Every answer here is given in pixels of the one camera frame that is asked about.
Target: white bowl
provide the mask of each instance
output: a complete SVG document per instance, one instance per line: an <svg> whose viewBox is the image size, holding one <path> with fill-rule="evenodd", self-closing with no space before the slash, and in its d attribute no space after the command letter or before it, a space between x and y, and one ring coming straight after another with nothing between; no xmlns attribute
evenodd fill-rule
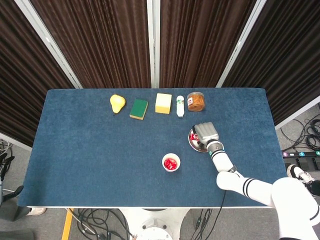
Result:
<svg viewBox="0 0 320 240"><path fill-rule="evenodd" d="M165 167L165 160L166 159L173 159L176 161L176 169L174 170L169 170ZM180 167L180 158L174 154L174 153L168 153L166 155L164 155L164 157L162 158L162 167L167 171L167 172L174 172L176 170L178 170L178 168Z"/></svg>

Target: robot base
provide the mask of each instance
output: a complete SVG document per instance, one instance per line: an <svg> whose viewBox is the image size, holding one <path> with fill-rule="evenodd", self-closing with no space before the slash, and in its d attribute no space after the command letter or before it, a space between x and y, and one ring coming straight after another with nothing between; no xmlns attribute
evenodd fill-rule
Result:
<svg viewBox="0 0 320 240"><path fill-rule="evenodd" d="M149 211L142 208L120 208L136 240L179 240L182 222L190 208L168 208Z"/></svg>

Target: shoe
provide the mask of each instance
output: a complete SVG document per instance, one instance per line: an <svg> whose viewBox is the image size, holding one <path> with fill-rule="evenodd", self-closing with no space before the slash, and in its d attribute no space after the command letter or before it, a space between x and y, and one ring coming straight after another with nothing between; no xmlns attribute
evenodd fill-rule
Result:
<svg viewBox="0 0 320 240"><path fill-rule="evenodd" d="M38 216L43 214L47 209L45 207L33 207L26 216Z"/></svg>
<svg viewBox="0 0 320 240"><path fill-rule="evenodd" d="M315 179L307 172L303 171L300 167L295 164L288 166L286 173L288 177L298 179L304 185L313 182Z"/></svg>

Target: white bottle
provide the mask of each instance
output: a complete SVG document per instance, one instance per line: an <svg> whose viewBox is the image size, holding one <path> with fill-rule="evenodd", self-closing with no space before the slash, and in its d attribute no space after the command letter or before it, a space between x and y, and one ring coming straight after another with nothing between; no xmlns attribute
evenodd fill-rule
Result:
<svg viewBox="0 0 320 240"><path fill-rule="evenodd" d="M183 118L185 114L185 99L181 95L176 97L176 114L179 118Z"/></svg>

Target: red candy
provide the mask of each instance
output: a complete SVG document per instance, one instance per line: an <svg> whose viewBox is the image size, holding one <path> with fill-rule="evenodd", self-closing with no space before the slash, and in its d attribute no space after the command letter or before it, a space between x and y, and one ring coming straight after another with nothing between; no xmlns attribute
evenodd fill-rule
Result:
<svg viewBox="0 0 320 240"><path fill-rule="evenodd" d="M165 161L164 161L164 166L166 169L168 170L175 170L177 168L177 162L176 160L172 159L172 158L167 158Z"/></svg>
<svg viewBox="0 0 320 240"><path fill-rule="evenodd" d="M193 133L191 133L189 138L190 138L190 140L199 141L199 136L198 136L198 134L193 134Z"/></svg>

